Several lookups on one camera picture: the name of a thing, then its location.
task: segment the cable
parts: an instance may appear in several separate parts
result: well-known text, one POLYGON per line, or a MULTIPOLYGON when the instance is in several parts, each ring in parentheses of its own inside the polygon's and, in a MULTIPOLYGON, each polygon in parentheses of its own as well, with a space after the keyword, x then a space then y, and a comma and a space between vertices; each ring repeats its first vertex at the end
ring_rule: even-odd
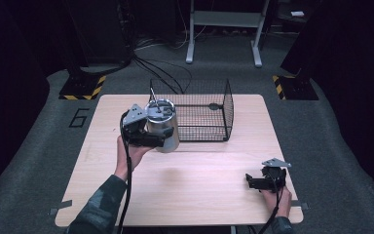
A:
POLYGON ((249 232, 249 233, 254 233, 254 234, 257 234, 257 231, 256 231, 256 229, 254 229, 254 227, 253 227, 253 226, 251 226, 251 225, 248 225, 248 226, 247 226, 247 228, 248 228, 248 232, 249 232))
POLYGON ((158 44, 151 44, 154 41, 155 41, 155 39, 153 39, 153 38, 140 38, 135 43, 135 47, 136 47, 135 51, 146 48, 146 47, 149 47, 149 46, 158 45, 158 44))
POLYGON ((266 229, 270 226, 270 224, 272 223, 273 219, 275 219, 276 214, 278 213, 278 210, 279 210, 279 203, 281 202, 281 195, 283 194, 283 190, 281 190, 281 195, 279 197, 279 191, 278 191, 278 187, 276 186, 276 180, 274 178, 272 178, 272 176, 270 174, 268 174, 268 175, 269 175, 269 178, 272 179, 273 185, 275 186, 276 206, 275 206, 275 208, 272 211, 272 215, 270 215, 269 219, 267 220, 266 224, 264 224, 264 226, 260 230, 259 234, 263 234, 266 231, 266 229))
POLYGON ((182 94, 185 94, 187 92, 187 89, 190 87, 190 84, 191 84, 191 80, 193 79, 193 75, 191 74, 191 72, 185 68, 184 66, 180 66, 180 65, 176 65, 176 64, 172 64, 170 62, 166 62, 166 61, 161 61, 161 60, 154 60, 154 59, 145 59, 145 60, 150 60, 150 61, 155 61, 155 62, 162 62, 162 63, 165 63, 165 64, 168 64, 168 65, 172 65, 172 66, 175 66, 175 67, 179 67, 181 69, 184 69, 185 71, 187 71, 188 75, 189 75, 189 83, 187 84, 187 86, 184 88, 184 90, 181 92, 182 94))
MULTIPOLYGON (((212 2, 211 2, 211 8, 210 8, 211 12, 212 12, 213 8, 214 8, 214 0, 212 0, 212 2)), ((196 39, 197 37, 199 37, 200 34, 202 34, 202 32, 206 29, 206 27, 207 27, 207 25, 205 25, 205 27, 203 27, 203 29, 194 37, 194 39, 196 39)))
POLYGON ((185 38, 184 38, 184 42, 180 46, 178 46, 178 47, 172 47, 173 49, 180 49, 181 47, 184 46, 184 44, 186 44, 186 42, 188 42, 187 25, 186 25, 186 22, 184 21, 183 14, 181 13, 181 7, 180 7, 179 0, 177 0, 177 7, 178 7, 178 13, 181 16, 181 20, 183 21, 184 31, 185 31, 185 38))
POLYGON ((117 66, 117 67, 114 67, 114 68, 111 68, 111 69, 102 70, 102 71, 95 71, 95 72, 89 72, 89 71, 84 71, 84 72, 88 73, 88 74, 91 74, 91 75, 107 75, 107 74, 111 74, 113 72, 119 71, 119 70, 125 68, 126 66, 128 66, 129 64, 130 64, 130 61, 124 61, 122 64, 120 64, 120 66, 117 66))
POLYGON ((135 63, 142 69, 150 72, 151 74, 153 74, 155 77, 157 77, 160 81, 162 81, 165 85, 167 85, 175 94, 178 95, 178 93, 180 92, 181 94, 184 94, 185 93, 185 90, 183 90, 181 88, 181 85, 179 84, 179 82, 174 78, 172 77, 169 73, 167 73, 166 71, 164 71, 161 67, 149 62, 147 59, 143 59, 143 58, 139 58, 138 56, 134 56, 134 61, 135 63), (173 82, 175 82, 176 84, 176 87, 172 86, 171 84, 169 84, 158 72, 154 71, 153 68, 155 69, 158 69, 159 71, 163 72, 164 74, 166 74, 173 82))
POLYGON ((147 48, 150 48, 150 47, 155 47, 155 46, 165 46, 167 45, 167 43, 157 43, 157 44, 150 44, 150 45, 146 45, 146 46, 143 46, 143 47, 139 47, 139 48, 136 48, 135 51, 140 51, 140 50, 143 50, 143 49, 147 49, 147 48))
POLYGON ((131 157, 129 153, 129 145, 130 143, 125 139, 125 135, 123 132, 123 120, 127 116, 129 112, 125 112, 121 116, 120 120, 120 132, 121 132, 121 137, 123 140, 123 145, 126 150, 126 155, 127 155, 127 169, 128 169, 128 177, 127 177, 127 196, 126 196, 126 203, 124 204, 123 207, 123 212, 121 213, 121 218, 120 218, 120 223, 118 224, 118 234, 121 234, 123 232, 123 223, 124 223, 124 218, 126 217, 127 209, 129 208, 129 203, 130 203, 130 198, 131 198, 131 185, 132 185, 132 164, 131 164, 131 157))

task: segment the yellow black hazard tape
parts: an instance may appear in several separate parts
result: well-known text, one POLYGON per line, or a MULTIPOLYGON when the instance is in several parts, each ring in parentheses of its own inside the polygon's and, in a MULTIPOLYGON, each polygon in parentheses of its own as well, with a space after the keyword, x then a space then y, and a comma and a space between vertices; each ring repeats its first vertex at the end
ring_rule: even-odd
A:
MULTIPOLYGON (((282 76, 282 77, 294 78, 294 76, 282 76)), ((281 86, 281 82, 279 80, 279 76, 274 75, 273 76, 273 81, 275 82, 276 91, 278 92, 279 98, 280 99, 286 99, 286 96, 284 95, 283 87, 281 86)))
POLYGON ((62 96, 60 95, 59 99, 71 99, 71 100, 73 99, 95 99, 98 96, 99 92, 101 91, 104 81, 105 81, 105 76, 102 76, 101 78, 99 78, 98 83, 96 84, 96 87, 90 96, 67 96, 67 95, 62 96))

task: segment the wooden table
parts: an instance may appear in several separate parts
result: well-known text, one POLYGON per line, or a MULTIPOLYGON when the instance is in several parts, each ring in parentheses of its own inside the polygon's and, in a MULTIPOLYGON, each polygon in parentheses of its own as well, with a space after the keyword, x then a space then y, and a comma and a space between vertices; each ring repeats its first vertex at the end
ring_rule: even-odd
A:
MULTIPOLYGON (((72 206, 58 211, 56 225, 69 225, 114 173, 120 117, 134 103, 143 106, 148 99, 147 95, 100 98, 62 200, 72 200, 72 206)), ((181 142, 172 153, 152 150, 144 156, 133 173, 125 226, 248 225, 267 221, 270 213, 263 196, 248 188, 244 175, 262 177, 261 163, 272 158, 283 160, 281 148, 264 99, 259 95, 233 95, 233 100, 235 116, 229 141, 181 142)), ((290 176, 286 182, 293 200, 297 200, 290 176)), ((301 208, 293 207, 290 221, 298 223, 302 219, 301 208)))

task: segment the wire cage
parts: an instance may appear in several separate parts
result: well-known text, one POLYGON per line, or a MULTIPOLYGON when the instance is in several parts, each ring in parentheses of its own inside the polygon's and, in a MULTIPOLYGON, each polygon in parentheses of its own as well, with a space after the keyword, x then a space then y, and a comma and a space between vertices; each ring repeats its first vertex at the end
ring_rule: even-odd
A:
POLYGON ((228 79, 150 80, 150 100, 174 103, 180 141, 227 141, 234 105, 228 79))

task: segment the table leg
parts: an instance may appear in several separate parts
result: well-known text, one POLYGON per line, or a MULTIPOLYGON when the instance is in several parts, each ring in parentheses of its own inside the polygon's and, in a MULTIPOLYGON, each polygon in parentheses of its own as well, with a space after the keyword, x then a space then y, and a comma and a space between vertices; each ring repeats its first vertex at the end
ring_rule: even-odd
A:
POLYGON ((263 30, 263 24, 266 18, 267 8, 269 6, 270 0, 266 0, 263 6, 263 11, 260 15, 259 25, 257 27, 256 36, 254 38, 254 41, 251 41, 251 50, 253 52, 253 58, 254 58, 254 65, 256 67, 262 67, 262 58, 260 58, 260 52, 259 52, 259 42, 260 42, 260 36, 262 34, 263 30))
POLYGON ((230 230, 232 234, 237 234, 236 226, 230 226, 230 230))
POLYGON ((193 62, 194 55, 194 0, 191 0, 190 6, 190 41, 188 43, 186 63, 193 62))

